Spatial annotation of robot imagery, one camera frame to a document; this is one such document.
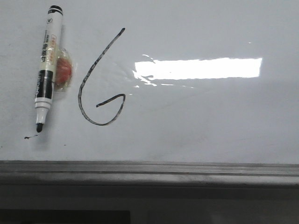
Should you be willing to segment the black and white whiteboard marker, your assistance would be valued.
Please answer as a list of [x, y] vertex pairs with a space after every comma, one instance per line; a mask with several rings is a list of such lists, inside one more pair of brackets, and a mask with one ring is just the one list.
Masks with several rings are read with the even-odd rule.
[[52, 105], [62, 20], [62, 8], [57, 5], [50, 6], [46, 20], [46, 30], [35, 93], [36, 131], [38, 133], [43, 129], [47, 114]]

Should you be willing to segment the red round magnet with tape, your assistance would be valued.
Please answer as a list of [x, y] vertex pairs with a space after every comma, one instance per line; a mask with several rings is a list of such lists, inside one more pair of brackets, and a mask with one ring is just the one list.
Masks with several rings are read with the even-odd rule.
[[72, 80], [73, 64], [69, 52], [66, 49], [58, 51], [56, 77], [54, 81], [55, 91], [66, 91]]

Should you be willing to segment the grey aluminium whiteboard frame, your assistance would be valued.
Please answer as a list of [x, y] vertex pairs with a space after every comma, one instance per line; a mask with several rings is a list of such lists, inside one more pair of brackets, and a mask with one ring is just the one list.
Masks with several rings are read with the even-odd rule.
[[298, 187], [297, 164], [1, 161], [7, 184]]

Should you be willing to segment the white whiteboard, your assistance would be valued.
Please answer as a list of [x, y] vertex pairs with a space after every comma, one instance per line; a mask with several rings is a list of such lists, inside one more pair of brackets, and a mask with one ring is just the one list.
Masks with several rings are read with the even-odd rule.
[[[36, 133], [51, 5], [74, 72]], [[0, 157], [298, 163], [298, 1], [1, 1]]]

